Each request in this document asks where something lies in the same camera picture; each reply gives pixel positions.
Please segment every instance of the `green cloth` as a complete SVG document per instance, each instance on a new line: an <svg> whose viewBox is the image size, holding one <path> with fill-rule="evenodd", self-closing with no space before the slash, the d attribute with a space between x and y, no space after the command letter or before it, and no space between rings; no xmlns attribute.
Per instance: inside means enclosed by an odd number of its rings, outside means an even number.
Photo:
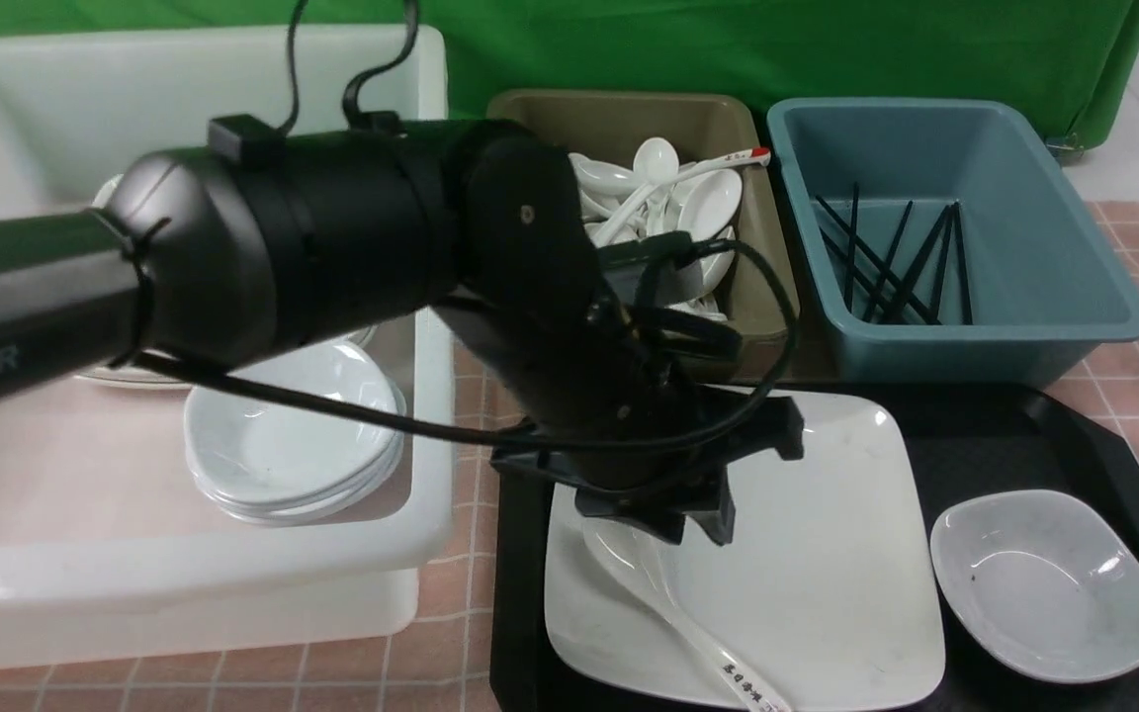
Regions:
<svg viewBox="0 0 1139 712"><path fill-rule="evenodd" d="M513 87L994 99L1044 137L1111 131L1139 0L421 0L451 104ZM0 0L0 35L280 24L290 0ZM399 0L311 0L308 22L399 22Z"/></svg>

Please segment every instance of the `white ceramic spoon on plate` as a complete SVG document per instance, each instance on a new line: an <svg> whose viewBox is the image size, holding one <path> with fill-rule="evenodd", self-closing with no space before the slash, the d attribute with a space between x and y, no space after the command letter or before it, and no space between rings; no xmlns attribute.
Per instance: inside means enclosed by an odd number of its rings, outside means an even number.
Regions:
<svg viewBox="0 0 1139 712"><path fill-rule="evenodd" d="M584 519L582 535L596 563L682 636L746 709L751 712L792 712L790 704L759 672L679 607L652 535L626 524L597 518Z"/></svg>

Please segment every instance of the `stacked white plate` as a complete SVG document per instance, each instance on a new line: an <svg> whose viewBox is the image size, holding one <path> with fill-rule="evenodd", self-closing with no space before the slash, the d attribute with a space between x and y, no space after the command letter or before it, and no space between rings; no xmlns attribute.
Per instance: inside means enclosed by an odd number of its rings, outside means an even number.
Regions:
<svg viewBox="0 0 1139 712"><path fill-rule="evenodd" d="M368 409L403 414L398 386L354 343L318 344L236 371ZM237 519L281 526L339 513L377 490L402 457L402 433L198 387L183 407L196 488Z"/></svg>

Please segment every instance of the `white bowl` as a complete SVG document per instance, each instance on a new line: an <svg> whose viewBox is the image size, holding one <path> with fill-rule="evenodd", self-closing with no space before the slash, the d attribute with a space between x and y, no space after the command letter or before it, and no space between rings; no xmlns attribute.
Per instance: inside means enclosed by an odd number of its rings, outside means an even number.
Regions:
<svg viewBox="0 0 1139 712"><path fill-rule="evenodd" d="M368 409L399 410L393 388L366 352L341 339L236 371ZM257 510L289 509L352 490L379 464L393 432L334 416L198 387L183 407L187 466L205 494Z"/></svg>
<svg viewBox="0 0 1139 712"><path fill-rule="evenodd" d="M1139 668L1139 563L1083 501L964 501L934 524L931 555L952 612L1014 671L1081 685Z"/></svg>

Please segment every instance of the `teal plastic bin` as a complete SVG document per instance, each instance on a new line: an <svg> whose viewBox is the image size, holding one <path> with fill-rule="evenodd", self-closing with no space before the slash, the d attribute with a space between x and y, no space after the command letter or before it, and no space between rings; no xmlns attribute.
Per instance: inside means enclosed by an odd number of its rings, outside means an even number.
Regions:
<svg viewBox="0 0 1139 712"><path fill-rule="evenodd" d="M1043 387L1098 344L1139 338L1139 289L1088 207L1026 123L1002 104L927 99L794 99L768 113L775 165L794 208L842 378L854 382L1011 382ZM867 292L843 301L839 246L858 182L859 237L885 257L909 199L892 265L903 276L941 208L961 203L973 325L961 325L957 260L948 263L940 326L860 320ZM915 294L929 301L935 248ZM877 270L858 257L859 270Z"/></svg>

